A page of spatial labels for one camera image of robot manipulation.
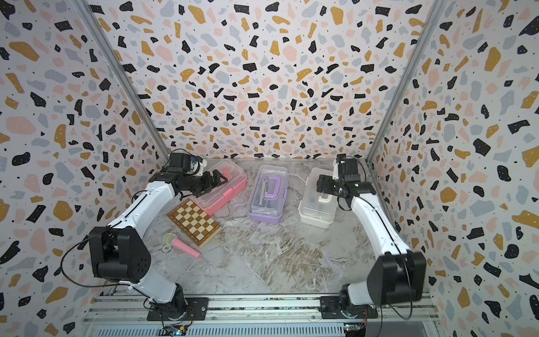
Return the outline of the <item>pink toolbox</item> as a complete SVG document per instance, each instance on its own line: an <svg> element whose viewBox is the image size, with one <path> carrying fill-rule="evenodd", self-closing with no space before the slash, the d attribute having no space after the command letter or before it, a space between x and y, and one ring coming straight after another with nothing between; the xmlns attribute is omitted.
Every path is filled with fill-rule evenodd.
<svg viewBox="0 0 539 337"><path fill-rule="evenodd" d="M191 197L193 202L209 216L222 209L247 186L246 173L243 168L232 160L221 160L208 169L210 172L214 170L218 170L220 174L226 177L227 181L200 197Z"/></svg>

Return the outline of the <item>white toolbox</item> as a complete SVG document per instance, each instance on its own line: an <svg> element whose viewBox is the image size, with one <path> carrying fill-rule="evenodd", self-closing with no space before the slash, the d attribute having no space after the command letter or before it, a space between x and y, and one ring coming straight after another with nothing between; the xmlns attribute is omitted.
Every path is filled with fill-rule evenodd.
<svg viewBox="0 0 539 337"><path fill-rule="evenodd" d="M322 168L313 168L307 177L303 199L298 207L300 222L328 229L335 220L337 196L317 192L320 175L333 178L333 172Z"/></svg>

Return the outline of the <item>purple toolbox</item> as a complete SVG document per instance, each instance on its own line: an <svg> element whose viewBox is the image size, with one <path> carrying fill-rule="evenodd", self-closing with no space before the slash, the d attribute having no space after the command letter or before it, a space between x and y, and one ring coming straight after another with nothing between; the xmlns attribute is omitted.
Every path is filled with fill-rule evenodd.
<svg viewBox="0 0 539 337"><path fill-rule="evenodd" d="M288 186L287 168L262 165L248 201L249 218L262 223L280 223L284 214Z"/></svg>

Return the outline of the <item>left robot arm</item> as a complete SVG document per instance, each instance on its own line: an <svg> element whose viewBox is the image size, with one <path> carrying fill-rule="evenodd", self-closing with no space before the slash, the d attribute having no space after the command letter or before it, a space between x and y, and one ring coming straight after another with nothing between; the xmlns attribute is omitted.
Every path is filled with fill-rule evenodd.
<svg viewBox="0 0 539 337"><path fill-rule="evenodd" d="M226 184L219 170L200 176L158 172L150 178L142 195L106 227L94 227L88 238L91 267L96 278L132 286L155 303L179 306L180 286L152 266L143 242L147 229L161 209L181 192L200 197Z"/></svg>

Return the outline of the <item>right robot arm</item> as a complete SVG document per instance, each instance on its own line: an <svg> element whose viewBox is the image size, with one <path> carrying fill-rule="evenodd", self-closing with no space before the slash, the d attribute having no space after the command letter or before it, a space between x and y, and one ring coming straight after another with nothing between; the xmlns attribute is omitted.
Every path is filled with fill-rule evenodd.
<svg viewBox="0 0 539 337"><path fill-rule="evenodd" d="M422 298L427 262L412 251L384 212L376 189L367 181L359 161L340 154L332 175L320 175L317 192L344 200L373 247L377 259L365 281L347 284L340 291L341 310L359 306L393 306L414 303Z"/></svg>

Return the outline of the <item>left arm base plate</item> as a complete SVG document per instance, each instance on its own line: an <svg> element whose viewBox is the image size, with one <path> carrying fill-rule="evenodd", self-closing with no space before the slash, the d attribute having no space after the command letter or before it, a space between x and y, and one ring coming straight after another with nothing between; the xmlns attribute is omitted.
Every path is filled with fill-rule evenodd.
<svg viewBox="0 0 539 337"><path fill-rule="evenodd" d="M204 321L209 307L207 297L187 297L180 300L180 304L174 303L150 303L147 321L172 323L172 321Z"/></svg>

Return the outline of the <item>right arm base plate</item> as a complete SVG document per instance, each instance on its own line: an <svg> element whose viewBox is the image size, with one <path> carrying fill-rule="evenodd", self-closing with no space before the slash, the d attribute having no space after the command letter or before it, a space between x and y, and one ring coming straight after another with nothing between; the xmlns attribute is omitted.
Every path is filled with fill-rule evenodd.
<svg viewBox="0 0 539 337"><path fill-rule="evenodd" d="M342 296L321 296L319 298L319 311L323 320L368 320L377 319L376 306L363 304L353 305Z"/></svg>

